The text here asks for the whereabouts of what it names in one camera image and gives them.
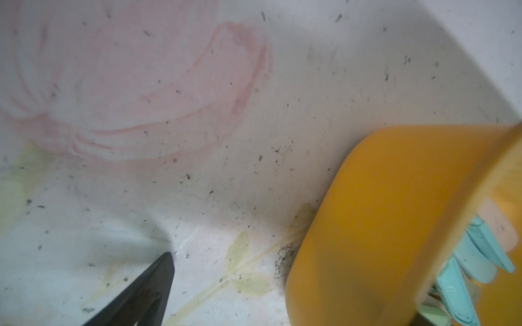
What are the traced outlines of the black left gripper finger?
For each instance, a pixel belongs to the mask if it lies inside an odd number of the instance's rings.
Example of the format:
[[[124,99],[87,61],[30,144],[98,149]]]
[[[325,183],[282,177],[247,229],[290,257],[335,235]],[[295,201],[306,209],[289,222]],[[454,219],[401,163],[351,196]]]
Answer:
[[[173,255],[165,252],[84,325],[161,325],[174,275]]]

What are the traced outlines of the yellow plastic storage tray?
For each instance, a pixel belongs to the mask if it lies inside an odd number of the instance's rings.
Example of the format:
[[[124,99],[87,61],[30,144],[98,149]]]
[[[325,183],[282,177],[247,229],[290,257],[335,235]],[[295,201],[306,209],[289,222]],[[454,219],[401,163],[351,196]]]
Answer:
[[[480,325],[521,324],[521,126],[378,130],[334,178],[286,283],[292,325],[410,325],[491,198],[519,240],[479,283]]]

